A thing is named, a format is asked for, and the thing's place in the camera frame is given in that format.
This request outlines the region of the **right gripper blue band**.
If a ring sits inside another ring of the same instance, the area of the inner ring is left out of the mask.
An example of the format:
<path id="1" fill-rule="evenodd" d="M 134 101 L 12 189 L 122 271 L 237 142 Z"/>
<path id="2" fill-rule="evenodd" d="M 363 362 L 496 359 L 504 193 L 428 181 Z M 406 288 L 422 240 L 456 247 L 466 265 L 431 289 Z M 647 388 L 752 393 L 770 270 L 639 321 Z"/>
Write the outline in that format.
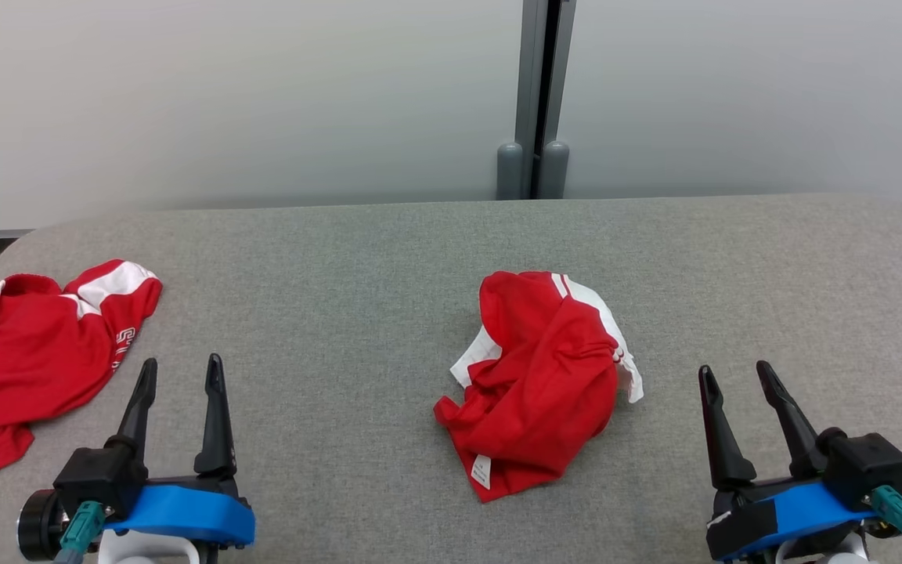
<path id="1" fill-rule="evenodd" d="M 816 477 L 826 468 L 817 433 L 770 362 L 756 362 L 767 403 L 786 439 L 791 477 L 756 481 L 731 431 L 712 368 L 698 369 L 711 482 L 716 489 L 705 541 L 713 560 L 783 563 L 820 556 L 867 563 L 865 535 L 902 537 L 902 477 Z"/>

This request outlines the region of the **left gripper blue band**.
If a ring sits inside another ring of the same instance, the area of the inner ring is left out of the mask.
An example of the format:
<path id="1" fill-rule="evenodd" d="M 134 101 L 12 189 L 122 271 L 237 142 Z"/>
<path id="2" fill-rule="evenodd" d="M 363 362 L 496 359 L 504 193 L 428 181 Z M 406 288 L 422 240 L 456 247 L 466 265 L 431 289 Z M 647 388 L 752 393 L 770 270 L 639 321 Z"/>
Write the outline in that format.
<path id="1" fill-rule="evenodd" d="M 157 358 L 147 358 L 125 408 L 111 447 L 125 447 L 144 462 L 148 411 L 157 392 Z M 255 542 L 255 514 L 235 482 L 235 436 L 230 424 L 228 389 L 222 358 L 208 357 L 205 371 L 203 443 L 193 470 L 203 479 L 158 479 L 144 486 L 125 520 L 108 518 L 85 555 L 100 562 L 215 562 L 222 551 L 241 550 Z M 57 560 L 75 511 L 64 509 L 53 489 L 36 490 L 16 521 L 16 543 L 28 562 Z"/>

